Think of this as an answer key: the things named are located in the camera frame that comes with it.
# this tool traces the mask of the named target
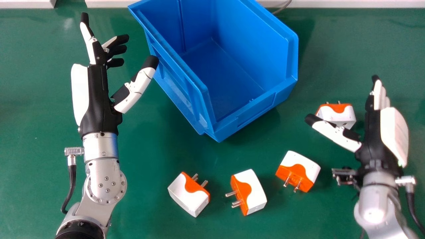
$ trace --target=white wall edge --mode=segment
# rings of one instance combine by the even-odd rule
[[[285,0],[257,0],[266,8]],[[85,0],[89,8],[126,8],[137,0]],[[425,8],[425,0],[293,0],[289,8]]]
[[[56,0],[0,0],[0,9],[52,9]]]

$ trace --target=blue plastic bin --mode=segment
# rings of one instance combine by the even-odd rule
[[[286,100],[297,82],[298,36],[254,0],[128,8],[159,58],[154,79],[198,134],[223,141]]]

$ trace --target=robotic arm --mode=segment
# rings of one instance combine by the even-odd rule
[[[354,217],[369,238],[417,239],[401,213],[398,192],[398,187],[406,187],[409,210],[425,235],[414,212],[416,180],[413,176],[403,176],[402,171],[408,159],[408,127],[401,113],[390,106],[379,77],[374,75],[372,81],[374,86],[365,105],[365,136],[362,142],[355,132],[337,127],[313,114],[307,115],[305,121],[353,152],[360,161],[358,170],[332,169],[332,173],[338,185],[354,185],[360,191]]]
[[[70,190],[62,205],[66,215],[56,239],[105,239],[115,205],[127,191],[127,180],[119,168],[118,125],[149,85],[159,60],[149,56],[142,69],[112,95],[108,91],[107,69],[120,67],[128,35],[116,36],[101,45],[89,27],[88,14],[82,13],[81,33],[90,60],[88,67],[74,64],[71,70],[74,116],[83,147],[65,148],[68,156]],[[81,202],[69,211],[76,179],[76,156],[84,155],[86,180]]]

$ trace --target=gray cable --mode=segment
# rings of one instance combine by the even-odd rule
[[[273,15],[276,15],[276,14],[278,14],[279,12],[281,12],[281,11],[283,11],[289,4],[291,4],[291,2],[292,2],[292,0],[288,0],[286,3],[285,3],[285,5],[283,6],[283,7],[281,7],[281,8],[279,8],[278,10],[276,10],[276,11],[274,11],[272,14]]]

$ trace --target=green work surface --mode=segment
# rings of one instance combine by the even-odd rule
[[[79,21],[82,11],[104,42],[129,34],[126,63],[108,70],[109,89],[129,81],[149,54],[142,27],[127,9],[87,9],[59,0],[50,10],[0,11],[0,238],[53,238],[68,192],[64,147],[81,146],[71,101],[72,64],[88,64]],[[152,81],[119,126],[119,151],[128,192],[116,206],[109,239],[338,238],[357,239],[356,191],[338,187],[331,168],[358,167],[352,153],[311,129],[304,117],[326,101],[352,103],[363,131],[371,75],[381,76],[393,106],[410,128],[405,174],[415,175],[416,211],[425,220],[425,10],[287,9],[279,18],[299,36],[299,82],[289,99],[222,143],[198,135]],[[288,150],[322,170],[309,193],[283,188],[275,172]],[[85,179],[77,160],[81,198]],[[252,168],[266,207],[244,217],[232,209],[232,174]],[[208,180],[211,202],[193,218],[168,195],[181,172]],[[408,214],[404,189],[402,210]]]

